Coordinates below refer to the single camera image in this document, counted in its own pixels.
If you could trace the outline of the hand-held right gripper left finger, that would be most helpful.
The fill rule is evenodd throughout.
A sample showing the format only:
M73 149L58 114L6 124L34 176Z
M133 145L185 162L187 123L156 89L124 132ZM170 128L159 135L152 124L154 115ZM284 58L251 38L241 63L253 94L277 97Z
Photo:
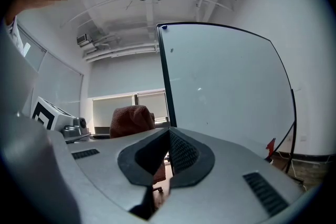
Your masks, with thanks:
M157 171L149 176L148 186L130 182L120 169L118 158L125 148L140 144L143 139L161 131L162 129L154 129L120 138L75 142L68 144L68 149L81 171L108 199L134 216L150 219L169 195L168 151L164 149L162 142L145 148L147 159L141 159L143 166L150 165L152 161L161 163Z

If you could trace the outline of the grey window roller blind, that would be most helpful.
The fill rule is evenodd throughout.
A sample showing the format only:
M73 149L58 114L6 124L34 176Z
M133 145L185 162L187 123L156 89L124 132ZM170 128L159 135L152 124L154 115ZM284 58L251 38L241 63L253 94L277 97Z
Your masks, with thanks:
M95 134L109 134L112 116L117 108L132 105L132 96L93 100L93 124Z
M145 92L138 94L138 104L147 107L158 122L168 119L165 91Z

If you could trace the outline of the white ceiling pipes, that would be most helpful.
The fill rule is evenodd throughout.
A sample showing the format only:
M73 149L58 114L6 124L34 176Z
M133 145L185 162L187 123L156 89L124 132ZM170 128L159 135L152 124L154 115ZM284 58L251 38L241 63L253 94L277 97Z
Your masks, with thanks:
M145 54L145 53L158 53L159 45L157 43L143 43L130 45L127 47L120 47L107 50L99 50L86 54L83 56L83 60L86 62L95 62L105 58L116 58L122 56L136 55L136 54Z

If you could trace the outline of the red sticker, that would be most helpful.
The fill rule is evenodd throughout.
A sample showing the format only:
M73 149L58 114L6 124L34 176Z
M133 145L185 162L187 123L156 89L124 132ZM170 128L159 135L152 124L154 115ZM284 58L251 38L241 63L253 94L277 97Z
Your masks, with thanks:
M266 149L268 150L268 157L267 158L271 158L271 156L274 152L275 141L276 141L276 138L273 138L266 146Z

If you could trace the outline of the person's white shirt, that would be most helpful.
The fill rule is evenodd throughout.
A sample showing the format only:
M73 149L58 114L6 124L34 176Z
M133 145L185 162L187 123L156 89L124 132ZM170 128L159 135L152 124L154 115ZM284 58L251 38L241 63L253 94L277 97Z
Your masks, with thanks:
M6 224L80 224L45 128L22 114L36 70L0 22L0 206Z

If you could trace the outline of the whiteboard with black frame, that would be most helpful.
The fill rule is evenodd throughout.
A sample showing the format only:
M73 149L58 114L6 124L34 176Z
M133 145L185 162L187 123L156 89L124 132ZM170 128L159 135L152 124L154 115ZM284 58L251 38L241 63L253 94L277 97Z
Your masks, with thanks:
M273 138L274 154L296 135L295 96L269 39L196 22L158 24L157 36L172 126L237 143L264 159Z

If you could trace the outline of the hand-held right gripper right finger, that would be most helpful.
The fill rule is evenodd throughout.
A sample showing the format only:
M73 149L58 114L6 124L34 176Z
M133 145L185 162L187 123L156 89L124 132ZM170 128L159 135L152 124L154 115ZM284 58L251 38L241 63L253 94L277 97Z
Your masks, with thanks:
M246 183L244 175L257 172L288 203L302 195L282 171L251 150L215 137L181 129L206 144L215 155L212 171L197 185L175 188L154 215L154 224L255 224L268 212Z

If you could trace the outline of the ceiling air vent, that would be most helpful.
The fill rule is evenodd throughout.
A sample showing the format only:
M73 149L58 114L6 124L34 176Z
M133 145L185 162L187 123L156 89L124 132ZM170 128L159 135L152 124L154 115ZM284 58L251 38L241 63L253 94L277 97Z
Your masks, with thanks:
M86 46L87 44L91 43L91 41L92 39L88 34L77 37L77 44L79 47Z

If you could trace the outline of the reddish-brown knitted cloth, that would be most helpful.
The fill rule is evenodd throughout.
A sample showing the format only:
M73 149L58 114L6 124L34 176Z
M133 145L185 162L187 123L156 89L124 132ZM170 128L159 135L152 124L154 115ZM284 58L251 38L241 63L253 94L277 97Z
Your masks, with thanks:
M155 118L147 107L131 105L115 109L110 124L110 138L120 138L155 129ZM127 148L118 156L118 166L129 182L149 185L166 180L164 157L169 150L165 137L158 133L154 138L147 137Z

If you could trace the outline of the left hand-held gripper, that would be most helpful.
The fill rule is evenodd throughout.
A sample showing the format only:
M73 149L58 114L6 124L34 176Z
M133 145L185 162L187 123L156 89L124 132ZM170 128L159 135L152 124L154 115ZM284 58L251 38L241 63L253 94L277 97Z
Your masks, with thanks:
M110 139L110 136L105 134L91 135L84 118L75 117L41 97L36 100L31 118L40 122L47 130L60 132L66 143Z

